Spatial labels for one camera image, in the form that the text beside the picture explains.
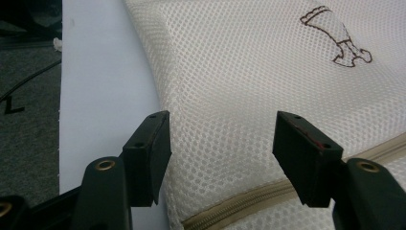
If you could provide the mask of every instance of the brown embroidery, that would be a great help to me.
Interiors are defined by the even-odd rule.
[[[301,17],[301,22],[306,26],[315,28],[328,35],[335,42],[340,53],[333,60],[336,64],[354,67],[354,61],[358,58],[365,62],[372,62],[371,53],[364,49],[358,49],[352,43],[346,27],[334,16],[333,12],[326,6],[321,6],[308,12]]]

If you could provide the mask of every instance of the gray carpet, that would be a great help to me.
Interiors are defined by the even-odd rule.
[[[0,51],[0,97],[59,59],[53,47]],[[58,195],[60,74],[59,64],[0,103],[0,196],[35,206]]]

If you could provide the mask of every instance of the brass grommet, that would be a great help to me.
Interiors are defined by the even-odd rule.
[[[113,168],[116,165],[115,161],[112,160],[103,160],[96,165],[96,170],[98,171],[107,171]]]
[[[0,218],[5,216],[12,208],[12,204],[9,202],[0,202]]]
[[[370,172],[370,173],[378,173],[380,171],[377,166],[375,166],[374,164],[371,164],[369,162],[366,162],[366,161],[359,161],[356,163],[356,166],[358,166],[358,168],[360,168],[366,172]]]

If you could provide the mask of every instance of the beige zipper tape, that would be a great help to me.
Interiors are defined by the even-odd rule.
[[[403,156],[406,156],[406,133],[372,149],[348,157],[344,161],[357,157],[384,165]],[[235,195],[182,221],[182,224],[185,230],[221,229],[260,210],[295,197],[297,197],[295,189],[289,180],[285,179],[244,194]]]

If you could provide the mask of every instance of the mesh bag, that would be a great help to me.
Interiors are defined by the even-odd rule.
[[[405,1],[126,4],[161,106],[171,113],[166,194],[173,229],[285,178],[271,153],[278,110],[306,117],[344,157],[406,131]],[[404,181],[405,160],[398,164],[390,169]],[[306,210],[296,199],[229,226],[331,227],[330,210]]]

